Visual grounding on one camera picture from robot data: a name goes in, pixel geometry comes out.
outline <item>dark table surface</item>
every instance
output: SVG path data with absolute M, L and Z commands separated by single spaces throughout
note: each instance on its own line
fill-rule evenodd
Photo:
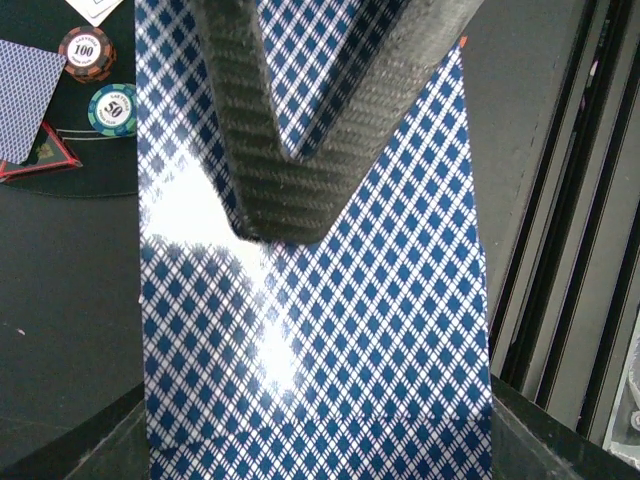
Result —
M 489 289 L 514 241 L 521 182 L 575 0 L 486 0 L 464 76 Z M 59 199 L 0 187 L 0 466 L 48 443 L 142 380 L 133 196 Z

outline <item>poker chip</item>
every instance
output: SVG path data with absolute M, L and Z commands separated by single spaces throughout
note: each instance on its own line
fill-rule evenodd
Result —
M 92 26 L 77 27 L 67 33 L 60 42 L 58 53 L 67 57 L 65 70 L 81 83 L 107 78 L 117 58 L 109 37 Z
M 89 102 L 89 123 L 107 137 L 128 137 L 136 133 L 135 88 L 122 83 L 98 90 Z

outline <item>green poker chip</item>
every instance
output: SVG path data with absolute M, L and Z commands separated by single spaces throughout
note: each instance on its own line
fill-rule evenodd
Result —
M 136 133 L 136 90 L 131 84 L 114 83 L 98 90 L 89 102 L 89 123 L 107 137 Z

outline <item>carbon fiber holder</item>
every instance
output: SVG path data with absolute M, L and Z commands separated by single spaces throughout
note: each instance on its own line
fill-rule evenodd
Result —
M 315 153 L 285 151 L 256 0 L 192 0 L 244 233 L 321 240 L 482 0 L 406 0 Z

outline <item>diamond pattern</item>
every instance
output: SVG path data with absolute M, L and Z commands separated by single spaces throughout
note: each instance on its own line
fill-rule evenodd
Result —
M 0 40 L 0 161 L 27 159 L 66 62 L 63 55 Z
M 400 3 L 357 6 L 259 2 L 299 158 L 353 86 L 345 65 L 364 64 Z M 234 234 L 188 5 L 137 0 L 136 45 L 152 478 L 487 477 L 485 267 L 459 50 L 308 247 Z

